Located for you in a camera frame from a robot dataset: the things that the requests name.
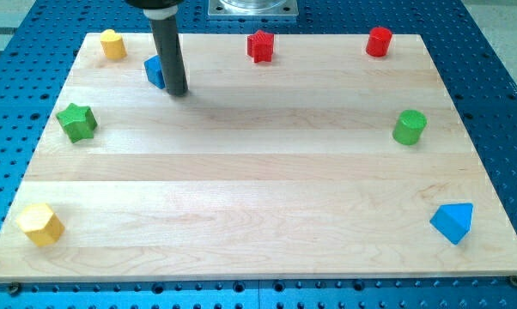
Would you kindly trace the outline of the black robot arm end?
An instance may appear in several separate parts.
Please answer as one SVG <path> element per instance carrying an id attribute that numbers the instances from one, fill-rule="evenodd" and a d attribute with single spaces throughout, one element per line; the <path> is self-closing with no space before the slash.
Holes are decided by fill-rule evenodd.
<path id="1" fill-rule="evenodd" d="M 130 6 L 139 9 L 166 9 L 182 3 L 184 0 L 125 0 Z"/>

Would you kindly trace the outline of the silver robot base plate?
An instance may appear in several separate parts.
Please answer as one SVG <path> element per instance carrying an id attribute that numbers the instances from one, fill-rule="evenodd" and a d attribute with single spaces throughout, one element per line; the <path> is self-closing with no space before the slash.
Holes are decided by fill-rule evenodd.
<path id="1" fill-rule="evenodd" d="M 297 0 L 209 0 L 208 15 L 233 16 L 297 16 Z"/>

